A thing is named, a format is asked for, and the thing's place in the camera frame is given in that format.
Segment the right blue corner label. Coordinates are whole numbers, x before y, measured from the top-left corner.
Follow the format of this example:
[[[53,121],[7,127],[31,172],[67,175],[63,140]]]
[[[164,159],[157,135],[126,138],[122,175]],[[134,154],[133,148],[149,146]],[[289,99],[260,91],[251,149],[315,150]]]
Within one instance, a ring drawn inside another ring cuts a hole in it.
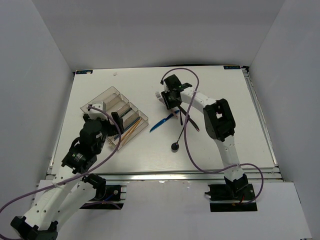
[[[225,70],[240,70],[241,67],[239,65],[224,65],[223,68]]]

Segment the blue metallic knife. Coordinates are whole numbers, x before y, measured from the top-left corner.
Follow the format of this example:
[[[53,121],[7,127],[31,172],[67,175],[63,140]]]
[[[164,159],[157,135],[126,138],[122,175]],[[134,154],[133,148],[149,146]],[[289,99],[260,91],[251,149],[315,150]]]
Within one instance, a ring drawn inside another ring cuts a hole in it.
[[[160,127],[161,125],[163,125],[165,122],[167,122],[168,120],[170,120],[172,117],[175,116],[175,114],[178,114],[180,111],[179,110],[175,110],[173,113],[169,114],[167,117],[163,118],[162,120],[160,120],[158,123],[156,123],[149,131],[149,133],[153,132],[155,129],[157,129],[158,127]]]

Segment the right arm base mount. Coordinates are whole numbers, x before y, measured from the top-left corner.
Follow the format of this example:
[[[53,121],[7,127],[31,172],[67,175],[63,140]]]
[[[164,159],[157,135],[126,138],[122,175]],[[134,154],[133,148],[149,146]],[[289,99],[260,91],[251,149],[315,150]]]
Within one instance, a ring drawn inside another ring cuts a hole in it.
[[[209,200],[210,211],[213,213],[258,211],[252,184],[236,194],[226,184],[211,184],[204,196]]]

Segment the blue chopstick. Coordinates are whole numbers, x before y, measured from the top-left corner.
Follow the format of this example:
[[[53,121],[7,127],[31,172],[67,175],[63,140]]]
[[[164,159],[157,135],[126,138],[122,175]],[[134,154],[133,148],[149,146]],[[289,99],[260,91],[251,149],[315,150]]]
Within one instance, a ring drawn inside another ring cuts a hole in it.
[[[124,128],[124,132],[128,131],[134,124],[136,124],[138,122],[138,120],[140,119],[140,117],[136,118],[133,122],[131,122],[128,126],[126,126]],[[117,140],[119,138],[118,135],[116,135],[113,139]]]

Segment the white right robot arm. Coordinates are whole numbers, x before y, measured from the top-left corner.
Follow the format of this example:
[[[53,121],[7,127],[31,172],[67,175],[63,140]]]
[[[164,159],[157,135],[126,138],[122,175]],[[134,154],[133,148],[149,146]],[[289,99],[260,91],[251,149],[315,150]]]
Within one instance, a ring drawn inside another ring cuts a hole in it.
[[[240,166],[235,147],[236,122],[228,101],[210,98],[191,84],[182,84],[174,74],[163,77],[160,84],[164,87],[161,96],[167,108],[185,103],[189,109],[193,107],[203,114],[206,133],[214,140],[224,167],[226,195],[233,200],[238,199],[248,185],[248,178]]]

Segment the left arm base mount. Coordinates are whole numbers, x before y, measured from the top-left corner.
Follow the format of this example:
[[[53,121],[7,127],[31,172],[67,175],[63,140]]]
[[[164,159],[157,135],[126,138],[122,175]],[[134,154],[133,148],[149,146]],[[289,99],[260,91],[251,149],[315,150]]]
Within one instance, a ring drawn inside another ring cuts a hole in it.
[[[88,183],[94,189],[95,195],[92,199],[83,204],[82,210],[121,210],[126,199],[127,186],[123,184],[109,184],[107,181],[96,175],[84,176],[80,183]]]

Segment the green handled silver fork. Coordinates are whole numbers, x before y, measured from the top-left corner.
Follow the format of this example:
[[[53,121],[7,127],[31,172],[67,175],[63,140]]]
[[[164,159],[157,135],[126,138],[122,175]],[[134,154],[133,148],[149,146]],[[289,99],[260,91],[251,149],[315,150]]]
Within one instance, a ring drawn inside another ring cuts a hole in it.
[[[122,114],[119,115],[119,117],[121,119],[126,118],[126,115],[128,115],[133,109],[131,107],[129,107],[128,109],[126,109]]]

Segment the black long spoon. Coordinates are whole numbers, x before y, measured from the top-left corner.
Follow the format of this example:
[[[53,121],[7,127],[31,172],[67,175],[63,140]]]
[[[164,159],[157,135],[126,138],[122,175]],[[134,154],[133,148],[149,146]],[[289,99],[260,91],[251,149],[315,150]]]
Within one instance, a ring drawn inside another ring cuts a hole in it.
[[[182,118],[182,112],[181,112],[181,107],[178,106],[179,109],[179,118],[180,118],[180,125],[183,126],[183,118]]]

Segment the black round spoon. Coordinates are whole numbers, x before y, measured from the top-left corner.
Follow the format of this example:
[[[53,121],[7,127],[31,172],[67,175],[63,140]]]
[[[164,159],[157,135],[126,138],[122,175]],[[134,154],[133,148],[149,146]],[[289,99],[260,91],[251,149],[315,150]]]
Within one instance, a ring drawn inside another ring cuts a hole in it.
[[[178,139],[177,139],[174,143],[171,144],[171,150],[172,150],[174,153],[177,152],[177,151],[179,150],[179,148],[180,148],[179,141],[180,141],[180,139],[181,139],[181,137],[182,137],[182,134],[183,134],[183,132],[184,132],[184,130],[185,130],[186,121],[187,121],[187,117],[186,117],[185,120],[183,121],[182,130],[181,130],[181,132],[180,132],[180,134],[179,134],[179,136],[178,136]]]

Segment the clear plastic compartment organizer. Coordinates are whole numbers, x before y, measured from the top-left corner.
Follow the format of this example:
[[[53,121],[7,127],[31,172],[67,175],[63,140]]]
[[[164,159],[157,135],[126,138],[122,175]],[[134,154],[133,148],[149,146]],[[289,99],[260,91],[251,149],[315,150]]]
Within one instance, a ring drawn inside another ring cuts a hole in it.
[[[137,136],[149,125],[148,117],[113,86],[83,105],[80,109],[84,114],[88,114],[88,105],[97,101],[103,101],[105,103],[105,112],[107,112],[109,115],[112,112],[116,112],[118,115],[121,115],[126,109],[132,108],[132,111],[126,115],[126,118],[122,118],[123,134],[121,135],[121,144],[119,146],[120,149],[127,145],[135,136]],[[140,117],[138,122],[134,124],[128,131],[124,132],[124,128],[138,117]]]

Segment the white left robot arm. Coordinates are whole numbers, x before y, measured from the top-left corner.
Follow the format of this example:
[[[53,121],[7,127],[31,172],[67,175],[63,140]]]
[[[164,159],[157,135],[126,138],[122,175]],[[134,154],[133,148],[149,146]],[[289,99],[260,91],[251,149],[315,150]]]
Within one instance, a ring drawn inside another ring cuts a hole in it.
[[[107,137],[124,132],[123,119],[117,112],[92,119],[83,115],[84,125],[73,140],[50,186],[22,216],[11,221],[11,227],[22,240],[55,240],[63,224],[87,201],[102,201],[106,194],[106,180],[90,168],[102,152]]]

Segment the blue corner label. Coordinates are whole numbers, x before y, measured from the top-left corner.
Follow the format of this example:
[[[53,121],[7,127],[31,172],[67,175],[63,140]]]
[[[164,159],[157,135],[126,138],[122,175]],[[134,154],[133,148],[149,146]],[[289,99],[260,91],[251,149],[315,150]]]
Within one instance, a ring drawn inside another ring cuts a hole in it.
[[[224,65],[223,68],[225,70],[240,70],[241,67],[239,65]]]
[[[76,75],[87,75],[87,74],[92,74],[93,70],[92,69],[86,69],[86,70],[77,70],[75,72]]]

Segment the black knife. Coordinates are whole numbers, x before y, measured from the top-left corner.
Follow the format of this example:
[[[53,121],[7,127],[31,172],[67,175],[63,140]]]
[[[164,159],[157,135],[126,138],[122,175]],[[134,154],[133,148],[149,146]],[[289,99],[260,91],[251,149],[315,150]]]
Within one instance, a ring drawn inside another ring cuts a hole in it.
[[[178,109],[180,110],[180,112],[182,114],[184,114],[185,116],[187,116],[187,111],[184,110],[180,105],[178,106]],[[192,126],[199,132],[200,128],[198,127],[198,125],[190,118],[190,116],[188,117],[188,121],[192,124]]]

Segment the left blue corner label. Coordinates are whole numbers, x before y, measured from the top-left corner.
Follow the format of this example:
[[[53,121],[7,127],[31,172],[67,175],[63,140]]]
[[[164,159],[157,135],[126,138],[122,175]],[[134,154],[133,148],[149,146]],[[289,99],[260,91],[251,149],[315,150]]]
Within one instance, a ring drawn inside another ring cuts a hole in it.
[[[87,74],[92,74],[93,70],[92,69],[86,69],[86,70],[77,70],[75,72],[76,75],[87,75]]]

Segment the pink handled fork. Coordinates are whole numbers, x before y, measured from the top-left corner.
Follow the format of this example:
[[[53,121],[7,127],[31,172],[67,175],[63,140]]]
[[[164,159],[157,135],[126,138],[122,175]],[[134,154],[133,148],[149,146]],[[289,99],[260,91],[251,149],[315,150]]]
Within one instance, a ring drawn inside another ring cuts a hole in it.
[[[155,92],[155,96],[166,107],[165,101],[164,101],[163,97],[161,96],[161,94],[158,91]],[[173,116],[176,119],[178,119],[178,115],[175,113],[175,111],[173,109],[169,109],[169,111],[173,114]]]

